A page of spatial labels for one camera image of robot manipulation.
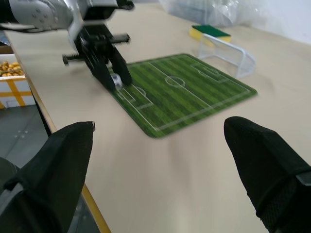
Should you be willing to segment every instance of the table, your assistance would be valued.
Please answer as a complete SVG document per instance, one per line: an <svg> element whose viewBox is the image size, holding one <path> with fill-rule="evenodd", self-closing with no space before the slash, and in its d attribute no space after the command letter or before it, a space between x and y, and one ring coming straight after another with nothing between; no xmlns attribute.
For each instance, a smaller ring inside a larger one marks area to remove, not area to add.
<svg viewBox="0 0 311 233"><path fill-rule="evenodd" d="M196 55L191 22L158 4L118 11L112 33L127 32L127 62L181 52ZM242 81L258 96L163 139L152 139L91 76L85 64L64 67L66 32L8 36L54 130L94 120L86 185L113 233L264 233L226 145L223 123L242 116L276 130L311 163L311 47L245 27L226 29L257 60Z"/></svg>

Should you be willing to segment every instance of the sponge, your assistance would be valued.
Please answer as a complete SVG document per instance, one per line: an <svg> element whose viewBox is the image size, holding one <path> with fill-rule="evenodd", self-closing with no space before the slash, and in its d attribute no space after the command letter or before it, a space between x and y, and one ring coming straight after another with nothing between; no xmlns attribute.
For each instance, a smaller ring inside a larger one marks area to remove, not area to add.
<svg viewBox="0 0 311 233"><path fill-rule="evenodd" d="M208 34L228 43L231 41L231 35L224 33L210 25L193 25L189 34L197 40L201 40L202 34Z"/></svg>

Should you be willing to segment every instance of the green mat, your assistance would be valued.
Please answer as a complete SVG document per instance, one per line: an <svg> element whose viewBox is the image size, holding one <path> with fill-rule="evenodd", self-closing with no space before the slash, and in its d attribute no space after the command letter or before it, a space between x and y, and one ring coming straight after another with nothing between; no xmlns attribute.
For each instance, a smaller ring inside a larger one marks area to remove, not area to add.
<svg viewBox="0 0 311 233"><path fill-rule="evenodd" d="M188 54L128 68L133 85L112 95L150 137L164 137L257 93Z"/></svg>

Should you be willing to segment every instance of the plastic bag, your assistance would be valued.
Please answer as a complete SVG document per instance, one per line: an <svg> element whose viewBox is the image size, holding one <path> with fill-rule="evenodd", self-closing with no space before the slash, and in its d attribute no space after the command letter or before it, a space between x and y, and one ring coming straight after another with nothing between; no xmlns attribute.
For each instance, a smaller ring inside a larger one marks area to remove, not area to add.
<svg viewBox="0 0 311 233"><path fill-rule="evenodd" d="M250 25L264 18L262 0L159 0L165 11L216 27Z"/></svg>

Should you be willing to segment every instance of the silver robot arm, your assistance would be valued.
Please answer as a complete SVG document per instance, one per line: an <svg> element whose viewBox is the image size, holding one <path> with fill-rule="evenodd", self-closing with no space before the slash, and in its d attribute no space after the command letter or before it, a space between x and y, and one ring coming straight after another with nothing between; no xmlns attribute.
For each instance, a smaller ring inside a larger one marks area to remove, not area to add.
<svg viewBox="0 0 311 233"><path fill-rule="evenodd" d="M68 30L70 43L75 48L74 41L85 23L85 17L96 8L116 9L118 1L2 0L0 1L0 23L31 25L42 31L65 29ZM90 20L89 23L102 24L105 19L103 16L99 17L100 21Z"/></svg>
<svg viewBox="0 0 311 233"><path fill-rule="evenodd" d="M113 35L105 25L114 10L132 10L131 0L0 0L0 24L31 25L31 29L1 26L0 30L40 33L65 29L75 54L63 55L65 65L84 61L95 78L108 90L132 83L126 61L115 48L129 43L128 34ZM113 74L106 67L111 63Z"/></svg>

